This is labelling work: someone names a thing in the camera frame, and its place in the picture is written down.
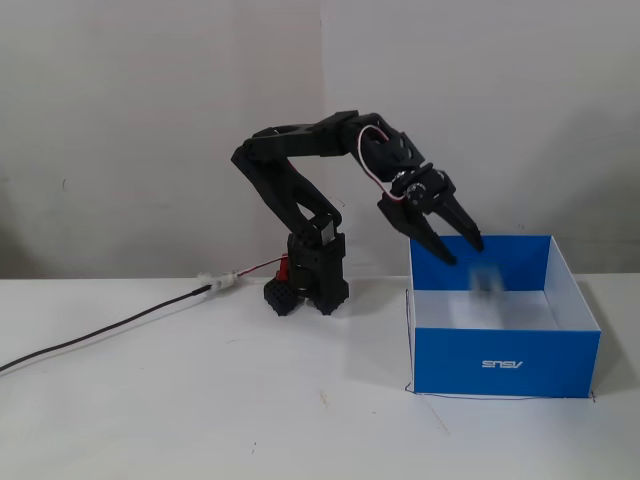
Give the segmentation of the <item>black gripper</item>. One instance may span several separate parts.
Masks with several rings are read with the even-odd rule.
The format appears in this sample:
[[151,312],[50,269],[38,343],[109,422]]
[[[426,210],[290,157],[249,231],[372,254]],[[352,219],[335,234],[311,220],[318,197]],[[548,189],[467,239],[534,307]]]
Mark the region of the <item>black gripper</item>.
[[447,265],[456,257],[429,225],[426,217],[438,215],[453,227],[477,252],[483,251],[483,238],[476,223],[456,200],[449,176],[433,166],[400,172],[383,193],[377,206],[391,226]]

